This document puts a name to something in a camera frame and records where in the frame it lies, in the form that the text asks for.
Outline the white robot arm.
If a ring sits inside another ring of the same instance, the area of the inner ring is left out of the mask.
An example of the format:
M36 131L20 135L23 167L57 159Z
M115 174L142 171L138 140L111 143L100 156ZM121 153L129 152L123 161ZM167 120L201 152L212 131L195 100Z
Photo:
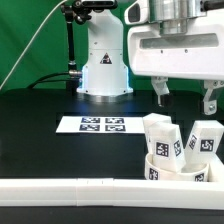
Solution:
M89 52L81 92L98 99L126 94L122 61L122 23L111 10L116 0L79 0L74 7L88 22ZM135 0L124 13L129 65L149 76L165 105L170 78L197 79L206 93L202 111L217 111L217 90L224 88L224 0Z

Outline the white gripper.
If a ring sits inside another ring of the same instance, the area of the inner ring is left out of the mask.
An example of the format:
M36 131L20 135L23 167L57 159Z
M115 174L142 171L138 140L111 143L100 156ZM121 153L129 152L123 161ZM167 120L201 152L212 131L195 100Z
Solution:
M224 90L224 21L221 18L190 20L188 32L180 35L162 36L156 24L133 27L128 32L128 56L134 74L157 76L151 78L151 84L160 107L172 104L167 77L198 79L204 80L203 113L217 112L217 100Z

